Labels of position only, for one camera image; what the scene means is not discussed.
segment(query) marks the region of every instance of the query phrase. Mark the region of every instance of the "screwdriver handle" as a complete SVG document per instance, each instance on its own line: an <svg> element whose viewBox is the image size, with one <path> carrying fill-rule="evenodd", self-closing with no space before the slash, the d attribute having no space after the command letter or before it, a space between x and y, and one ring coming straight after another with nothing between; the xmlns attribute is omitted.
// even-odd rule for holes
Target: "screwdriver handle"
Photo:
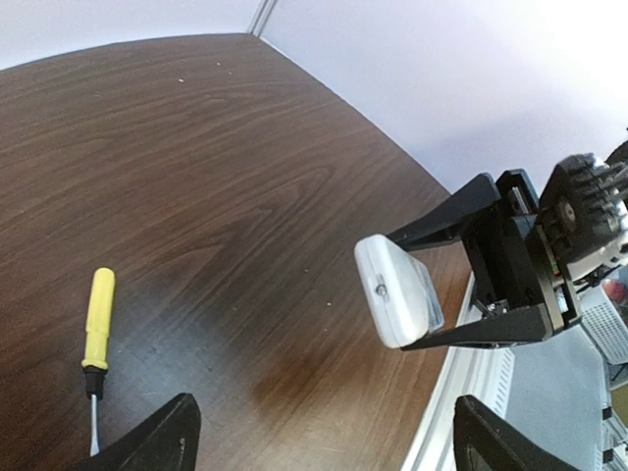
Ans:
<svg viewBox="0 0 628 471"><path fill-rule="evenodd" d="M83 369L94 367L106 372L109 368L107 341L111 327L115 284L116 276L108 268L99 268L94 273L85 326L87 331L85 357L80 363Z"/></svg>

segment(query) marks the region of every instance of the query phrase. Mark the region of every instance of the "black plastic part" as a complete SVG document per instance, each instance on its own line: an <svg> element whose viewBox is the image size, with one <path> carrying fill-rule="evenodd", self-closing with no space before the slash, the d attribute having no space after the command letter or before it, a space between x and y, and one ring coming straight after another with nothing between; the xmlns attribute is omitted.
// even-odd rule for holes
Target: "black plastic part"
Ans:
<svg viewBox="0 0 628 471"><path fill-rule="evenodd" d="M543 304L537 304L431 334L415 343L403 346L401 350L409 351L444 345L494 348L514 343L547 340L553 332L546 307Z"/></svg>
<svg viewBox="0 0 628 471"><path fill-rule="evenodd" d="M432 212L394 231L388 238L408 252L458 242L466 224L499 199L493 178L480 174Z"/></svg>
<svg viewBox="0 0 628 471"><path fill-rule="evenodd" d="M193 471L200 410L179 394L114 444L67 471Z"/></svg>
<svg viewBox="0 0 628 471"><path fill-rule="evenodd" d="M606 159L608 165L626 164L628 165L628 140L613 150L612 154Z"/></svg>
<svg viewBox="0 0 628 471"><path fill-rule="evenodd" d="M85 374L85 393L87 398L96 395L98 400L102 399L107 370L102 370L95 366L86 366L82 371Z"/></svg>
<svg viewBox="0 0 628 471"><path fill-rule="evenodd" d="M603 453L602 453L602 464L607 464L610 463L613 459L613 452L612 449L606 449Z"/></svg>
<svg viewBox="0 0 628 471"><path fill-rule="evenodd" d="M453 417L458 471L577 471L526 439L472 395L459 397Z"/></svg>
<svg viewBox="0 0 628 471"><path fill-rule="evenodd" d="M483 188L486 195L487 180L472 182L476 183L465 187L466 198L473 198L473 187ZM481 197L485 203L490 199L494 202L488 207L480 205L483 209L472 215L465 213L465 220L453 225L460 228L459 237L475 275L474 302L484 318L429 335L403 350L443 345L494 348L543 341L580 320L569 271L553 259L543 230L537 225L539 198L528 176L522 170L509 171L491 184L499 198ZM451 199L459 201L458 196L456 193ZM419 234L419 225L426 221L434 223L427 218L419 220L411 233ZM438 222L434 224L423 228L423 234L441 227ZM431 246L430 243L424 246L423 242L424 238L406 238L401 247ZM558 305L557 290L562 291L567 304L565 312Z"/></svg>
<svg viewBox="0 0 628 471"><path fill-rule="evenodd" d="M596 166L593 154L572 155L553 169L540 200L539 223L557 259L577 262L621 234L618 168Z"/></svg>

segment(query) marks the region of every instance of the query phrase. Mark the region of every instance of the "dark brown tabletop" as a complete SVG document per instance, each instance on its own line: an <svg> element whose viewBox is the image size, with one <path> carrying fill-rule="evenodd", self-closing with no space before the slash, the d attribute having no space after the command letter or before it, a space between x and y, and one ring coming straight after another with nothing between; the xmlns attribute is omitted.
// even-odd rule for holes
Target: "dark brown tabletop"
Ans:
<svg viewBox="0 0 628 471"><path fill-rule="evenodd" d="M0 73L0 469L88 455L80 361L100 266L117 274L101 443L189 392L199 470L398 469L445 349L381 345L353 245L446 196L252 36ZM451 325L464 251L418 257Z"/></svg>

